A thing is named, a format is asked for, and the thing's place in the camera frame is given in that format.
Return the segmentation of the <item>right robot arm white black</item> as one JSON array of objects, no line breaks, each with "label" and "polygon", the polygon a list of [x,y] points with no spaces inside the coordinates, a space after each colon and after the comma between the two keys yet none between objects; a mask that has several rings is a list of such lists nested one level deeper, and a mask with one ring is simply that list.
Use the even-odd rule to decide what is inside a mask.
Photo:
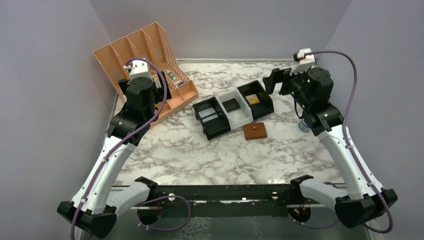
[{"label": "right robot arm white black", "polygon": [[290,74],[290,69],[275,68],[262,79],[266,92],[290,95],[302,108],[302,119],[314,136],[325,146],[343,178],[345,188],[337,189],[304,175],[290,182],[289,199],[300,204],[314,200],[333,210],[347,228],[364,225],[382,216],[398,199],[393,189],[386,189],[366,166],[355,148],[344,117],[329,99],[334,86],[330,73],[310,68],[304,73]]}]

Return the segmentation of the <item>brown leather card holder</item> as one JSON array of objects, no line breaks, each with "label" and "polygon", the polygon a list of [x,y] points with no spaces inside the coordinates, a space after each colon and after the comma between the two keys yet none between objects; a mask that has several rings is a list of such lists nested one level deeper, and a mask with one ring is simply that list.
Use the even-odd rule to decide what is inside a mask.
[{"label": "brown leather card holder", "polygon": [[267,138],[267,130],[263,122],[252,122],[243,126],[244,137],[246,140],[255,140]]}]

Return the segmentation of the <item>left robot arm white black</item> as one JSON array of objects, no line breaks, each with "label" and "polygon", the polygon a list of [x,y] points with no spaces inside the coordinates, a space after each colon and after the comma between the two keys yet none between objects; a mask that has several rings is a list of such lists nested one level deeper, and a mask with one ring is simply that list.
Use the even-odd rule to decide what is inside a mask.
[{"label": "left robot arm white black", "polygon": [[79,239],[77,230],[103,239],[111,232],[121,212],[140,201],[149,206],[157,200],[157,191],[139,181],[117,197],[109,194],[122,166],[169,99],[171,93],[164,72],[159,72],[158,77],[160,88],[147,76],[119,81],[127,101],[111,119],[100,155],[87,179],[71,200],[62,201],[57,207],[57,213],[71,224],[70,239]]}]

